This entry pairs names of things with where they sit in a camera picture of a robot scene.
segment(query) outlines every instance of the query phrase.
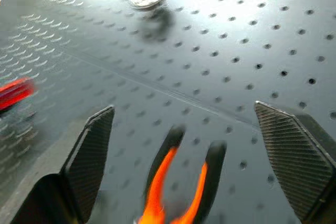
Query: red object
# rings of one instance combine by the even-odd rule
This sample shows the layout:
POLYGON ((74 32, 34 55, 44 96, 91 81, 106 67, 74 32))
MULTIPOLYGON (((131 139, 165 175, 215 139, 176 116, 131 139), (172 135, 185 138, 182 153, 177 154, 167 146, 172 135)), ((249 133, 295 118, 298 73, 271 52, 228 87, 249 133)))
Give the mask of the red object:
POLYGON ((22 101, 35 91, 33 81, 21 78, 0 87, 0 111, 22 101))

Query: orange pliers handle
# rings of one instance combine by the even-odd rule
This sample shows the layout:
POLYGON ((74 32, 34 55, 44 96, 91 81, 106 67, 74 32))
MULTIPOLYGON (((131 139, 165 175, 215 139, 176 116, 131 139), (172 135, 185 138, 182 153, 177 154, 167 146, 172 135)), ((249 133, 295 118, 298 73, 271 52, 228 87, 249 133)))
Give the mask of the orange pliers handle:
MULTIPOLYGON (((171 128, 153 161, 144 192, 144 212, 139 224, 164 224, 165 212, 161 205, 164 179, 180 146, 184 131, 183 126, 171 128)), ((224 142, 211 144, 202 166, 194 199, 184 215, 174 219, 171 224, 200 223, 206 218, 217 193, 225 153, 224 142)))
POLYGON ((22 101, 34 91, 34 83, 28 78, 21 78, 0 87, 0 111, 22 101))

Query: diamond plate surface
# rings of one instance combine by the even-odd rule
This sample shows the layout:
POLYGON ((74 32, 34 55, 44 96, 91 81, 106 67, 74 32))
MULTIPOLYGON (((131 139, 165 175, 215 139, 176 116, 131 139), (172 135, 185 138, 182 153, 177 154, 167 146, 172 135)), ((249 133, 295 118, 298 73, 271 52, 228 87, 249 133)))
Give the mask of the diamond plate surface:
POLYGON ((0 79, 30 76, 39 88, 31 99, 38 134, 15 181, 70 120, 113 104, 101 218, 129 223, 141 214, 152 159, 169 128, 185 123, 165 184, 169 217, 190 202, 209 144, 225 140, 207 221, 299 223, 269 165, 253 105, 299 107, 336 137, 332 3, 167 0, 153 15, 128 0, 2 0, 0 79))

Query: perforated metal table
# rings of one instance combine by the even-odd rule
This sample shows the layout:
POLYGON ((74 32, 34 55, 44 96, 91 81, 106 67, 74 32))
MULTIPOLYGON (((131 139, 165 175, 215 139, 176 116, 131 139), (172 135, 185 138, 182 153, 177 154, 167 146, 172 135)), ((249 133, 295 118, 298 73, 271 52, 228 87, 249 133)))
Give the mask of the perforated metal table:
POLYGON ((165 184, 170 217, 193 198, 209 144, 225 140, 207 222, 299 223, 269 165, 253 105, 303 109, 336 137, 333 3, 167 0, 152 17, 128 0, 2 0, 1 82, 29 76, 38 86, 26 101, 37 111, 38 134, 0 188, 3 199, 71 120, 114 104, 99 214, 108 223, 141 214, 152 159, 179 123, 187 130, 165 184))

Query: pliers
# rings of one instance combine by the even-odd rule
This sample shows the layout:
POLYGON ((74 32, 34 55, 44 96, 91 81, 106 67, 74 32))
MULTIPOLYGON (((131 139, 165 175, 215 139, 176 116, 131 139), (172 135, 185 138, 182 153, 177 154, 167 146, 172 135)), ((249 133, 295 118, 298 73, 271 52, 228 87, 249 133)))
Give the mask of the pliers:
MULTIPOLYGON (((164 224, 165 211, 161 205, 163 183, 184 132, 184 126, 172 127, 160 147, 149 171, 144 190, 144 212, 138 224, 164 224)), ((210 145, 194 199, 184 215, 174 219, 171 224, 200 223, 206 218, 217 193, 225 153, 225 142, 214 142, 210 145)))

